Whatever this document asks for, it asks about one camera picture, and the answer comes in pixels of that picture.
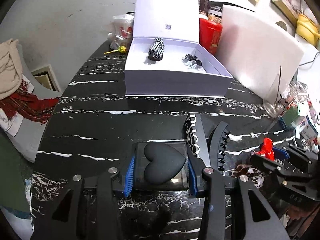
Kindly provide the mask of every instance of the red canister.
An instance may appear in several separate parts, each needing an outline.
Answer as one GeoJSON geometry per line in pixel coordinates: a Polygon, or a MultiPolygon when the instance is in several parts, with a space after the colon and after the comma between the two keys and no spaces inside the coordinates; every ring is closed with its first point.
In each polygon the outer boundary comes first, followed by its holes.
{"type": "Polygon", "coordinates": [[[222,25],[200,18],[200,45],[214,55],[222,32],[222,25]]]}

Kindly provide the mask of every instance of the yellow object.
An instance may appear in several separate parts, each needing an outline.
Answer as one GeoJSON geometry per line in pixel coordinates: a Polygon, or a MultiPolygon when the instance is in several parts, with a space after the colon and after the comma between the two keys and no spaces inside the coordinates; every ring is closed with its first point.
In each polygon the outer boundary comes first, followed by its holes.
{"type": "Polygon", "coordinates": [[[297,34],[306,39],[310,44],[316,46],[320,38],[319,30],[315,23],[303,14],[298,15],[297,34]]]}
{"type": "Polygon", "coordinates": [[[113,50],[113,51],[109,51],[109,52],[105,52],[104,54],[109,54],[112,52],[120,52],[120,53],[126,53],[127,52],[127,48],[125,46],[120,46],[119,49],[113,50]]]}

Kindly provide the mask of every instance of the red scarf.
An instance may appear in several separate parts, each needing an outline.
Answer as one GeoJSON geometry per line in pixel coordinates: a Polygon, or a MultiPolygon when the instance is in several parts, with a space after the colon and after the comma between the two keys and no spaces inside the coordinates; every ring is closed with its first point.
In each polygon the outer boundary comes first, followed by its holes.
{"type": "Polygon", "coordinates": [[[36,95],[27,92],[26,83],[23,81],[17,91],[0,100],[0,108],[8,119],[12,119],[18,112],[31,121],[44,124],[51,117],[58,100],[58,98],[38,99],[36,95]]]}

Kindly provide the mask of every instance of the white board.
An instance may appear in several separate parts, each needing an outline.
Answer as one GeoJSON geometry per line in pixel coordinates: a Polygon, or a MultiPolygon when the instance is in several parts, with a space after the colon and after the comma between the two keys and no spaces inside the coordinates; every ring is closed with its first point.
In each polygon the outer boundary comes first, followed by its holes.
{"type": "Polygon", "coordinates": [[[301,44],[273,22],[254,12],[224,5],[222,35],[215,57],[262,99],[268,96],[276,75],[288,83],[304,51],[301,44]]]}

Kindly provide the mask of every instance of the black heart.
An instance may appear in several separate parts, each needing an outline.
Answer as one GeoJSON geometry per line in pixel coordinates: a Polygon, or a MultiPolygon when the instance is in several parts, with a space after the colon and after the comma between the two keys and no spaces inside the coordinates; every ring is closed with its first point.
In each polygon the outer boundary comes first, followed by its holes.
{"type": "Polygon", "coordinates": [[[186,162],[180,152],[161,142],[148,143],[144,148],[144,155],[150,161],[144,170],[144,178],[154,185],[174,178],[186,162]]]}

